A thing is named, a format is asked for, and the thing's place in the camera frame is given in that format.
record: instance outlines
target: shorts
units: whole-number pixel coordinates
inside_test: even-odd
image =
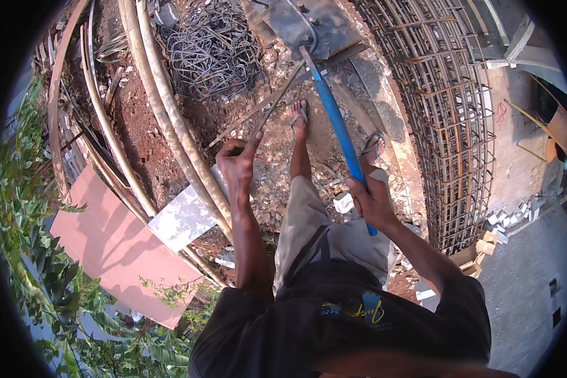
[[[388,187],[388,175],[382,169],[377,169],[370,177],[383,181]],[[301,248],[309,242],[315,231],[321,225],[328,227],[328,244],[331,258],[354,261],[369,269],[385,289],[388,273],[396,260],[393,243],[382,232],[371,237],[364,219],[358,219],[356,211],[351,221],[333,223],[319,197],[318,191],[311,181],[304,176],[292,180],[289,189],[289,199],[286,215],[283,218],[279,242],[275,251],[275,278],[273,293],[279,291],[284,284],[284,277],[290,265],[295,260]],[[298,266],[298,270],[309,262],[318,261],[320,255],[314,255],[317,243]]]

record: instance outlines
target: blue handle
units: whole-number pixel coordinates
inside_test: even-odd
[[[347,162],[347,165],[349,166],[349,172],[351,173],[351,176],[359,180],[361,184],[363,184],[363,187],[365,187],[366,184],[365,180],[363,179],[361,166],[359,165],[357,155],[355,155],[355,147],[353,147],[351,137],[349,135],[347,127],[345,126],[345,122],[342,120],[342,115],[340,114],[338,105],[336,105],[332,91],[329,90],[328,84],[325,82],[325,80],[315,80],[314,84],[322,103],[324,103],[325,113],[327,113],[329,121],[330,123],[332,123],[334,133],[336,134],[338,142],[340,143],[340,149],[342,149],[342,154],[345,156],[345,160]],[[369,225],[367,222],[366,225],[368,226],[369,235],[371,237],[376,236],[376,229]]]

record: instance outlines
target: steel reinforcement cage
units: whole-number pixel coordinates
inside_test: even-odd
[[[430,242],[449,256],[478,237],[493,179],[493,112],[477,35],[455,0],[351,1],[401,89]]]

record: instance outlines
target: hand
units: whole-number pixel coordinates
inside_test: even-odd
[[[216,155],[216,165],[225,178],[232,197],[234,193],[244,195],[249,193],[249,185],[252,182],[252,163],[263,135],[264,132],[258,130],[249,141],[231,139]]]
[[[365,176],[364,178],[368,186],[367,190],[355,178],[349,177],[346,179],[346,184],[349,186],[353,203],[357,210],[357,216],[365,218],[368,224],[378,231],[384,232],[383,228],[387,224],[398,222],[391,204],[389,189],[380,180],[370,176]]]

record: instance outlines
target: flip-flop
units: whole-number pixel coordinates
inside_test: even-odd
[[[289,128],[292,130],[292,141],[294,143],[296,143],[296,132],[294,131],[294,123],[296,122],[296,120],[298,119],[299,116],[302,116],[305,119],[305,127],[309,126],[309,119],[306,116],[306,112],[305,110],[302,108],[302,101],[306,102],[306,111],[309,111],[309,102],[306,100],[301,100],[301,108],[298,109],[298,113],[296,113],[296,115],[294,117],[292,117],[292,119],[289,122]]]
[[[380,138],[382,141],[385,140],[385,135],[382,134],[379,131],[375,131],[373,133],[370,134],[370,136],[368,137],[368,140],[365,142],[365,147],[363,147],[363,151],[361,152],[361,154],[359,154],[359,158],[361,158],[363,155],[368,154],[370,152],[372,152],[374,149],[376,149],[376,159],[374,159],[374,161],[378,160],[378,158],[380,157],[380,152],[378,151],[378,141],[376,141],[376,143],[374,143],[373,146],[368,147],[369,143],[372,141],[372,139],[374,138],[374,136],[377,135],[378,138]]]

